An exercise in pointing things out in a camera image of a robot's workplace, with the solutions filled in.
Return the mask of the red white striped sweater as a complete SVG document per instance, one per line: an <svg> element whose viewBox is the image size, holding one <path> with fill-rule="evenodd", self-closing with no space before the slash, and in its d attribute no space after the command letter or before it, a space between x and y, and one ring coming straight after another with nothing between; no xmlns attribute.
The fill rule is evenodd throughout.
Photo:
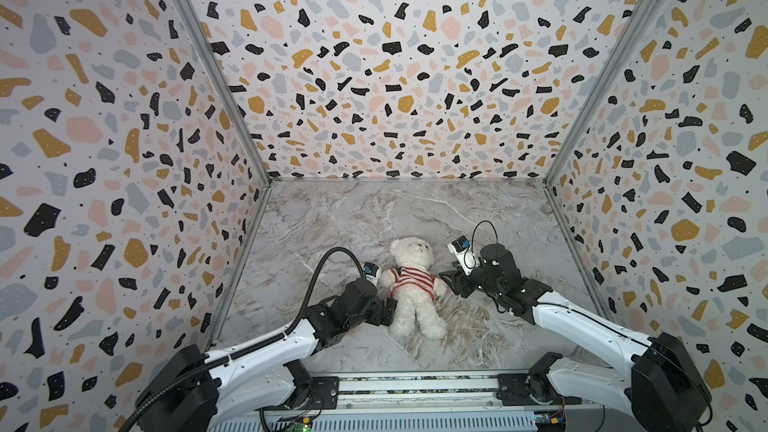
<svg viewBox="0 0 768 432"><path fill-rule="evenodd" d="M390 285L392 296L395 296L395 293L401 289L416 287L426 293L432 301L435 301L436 279L428 271L418 267L397 267L390 268L388 272L393 279Z"/></svg>

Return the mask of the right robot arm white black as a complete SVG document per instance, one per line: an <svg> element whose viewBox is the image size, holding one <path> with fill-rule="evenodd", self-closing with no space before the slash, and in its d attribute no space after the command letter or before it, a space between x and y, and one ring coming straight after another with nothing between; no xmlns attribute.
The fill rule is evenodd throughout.
<svg viewBox="0 0 768 432"><path fill-rule="evenodd" d="M694 431L711 421L711 392L676 337L636 332L576 305L523 277L512 253L498 243L474 254L461 236L448 249L456 258L453 269L439 276L455 295L482 292L500 313L557 333L603 362L590 365L548 352L524 379L503 385L499 399L529 397L550 405L578 398L631 416L646 431Z"/></svg>

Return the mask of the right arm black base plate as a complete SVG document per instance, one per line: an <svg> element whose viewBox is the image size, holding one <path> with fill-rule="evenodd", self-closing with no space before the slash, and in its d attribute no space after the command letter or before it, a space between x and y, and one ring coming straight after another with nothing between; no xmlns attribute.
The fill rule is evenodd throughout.
<svg viewBox="0 0 768 432"><path fill-rule="evenodd" d="M504 406L555 406L580 405L578 397L563 396L554 390L542 375L531 377L527 373L505 373L497 376L496 398Z"/></svg>

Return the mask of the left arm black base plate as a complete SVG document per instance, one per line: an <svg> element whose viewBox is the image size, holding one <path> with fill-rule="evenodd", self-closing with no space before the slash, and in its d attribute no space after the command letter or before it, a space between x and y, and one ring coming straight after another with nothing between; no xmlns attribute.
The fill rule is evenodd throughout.
<svg viewBox="0 0 768 432"><path fill-rule="evenodd" d="M338 403L340 378L320 376L303 379L281 404L268 406L266 411L331 410Z"/></svg>

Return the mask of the white plush teddy bear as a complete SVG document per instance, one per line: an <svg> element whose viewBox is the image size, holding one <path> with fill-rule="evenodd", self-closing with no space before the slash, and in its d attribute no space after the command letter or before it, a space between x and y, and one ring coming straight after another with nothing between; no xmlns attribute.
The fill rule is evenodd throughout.
<svg viewBox="0 0 768 432"><path fill-rule="evenodd" d="M394 240L390 245L390 253L397 267L418 267L428 271L435 263L434 248L419 237L406 237ZM405 288L391 295L390 285L393 279L384 270L379 279L382 287L390 291L390 296L397 301L394 318L389 329L393 335L406 337L419 327L421 334L429 339L442 339L447 333L445 320L438 314L436 301L448 292L444 281L433 275L436 279L436 298L432 301L426 293L418 288Z"/></svg>

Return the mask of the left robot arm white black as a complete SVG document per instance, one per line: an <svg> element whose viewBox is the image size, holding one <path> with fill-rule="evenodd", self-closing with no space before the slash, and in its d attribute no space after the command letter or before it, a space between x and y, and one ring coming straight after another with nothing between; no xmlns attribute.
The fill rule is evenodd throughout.
<svg viewBox="0 0 768 432"><path fill-rule="evenodd" d="M129 431L206 431L263 408L296 408L313 384L303 359L339 343L353 328L391 324L397 302L366 278L306 307L295 323L224 349L177 351L139 395L122 425Z"/></svg>

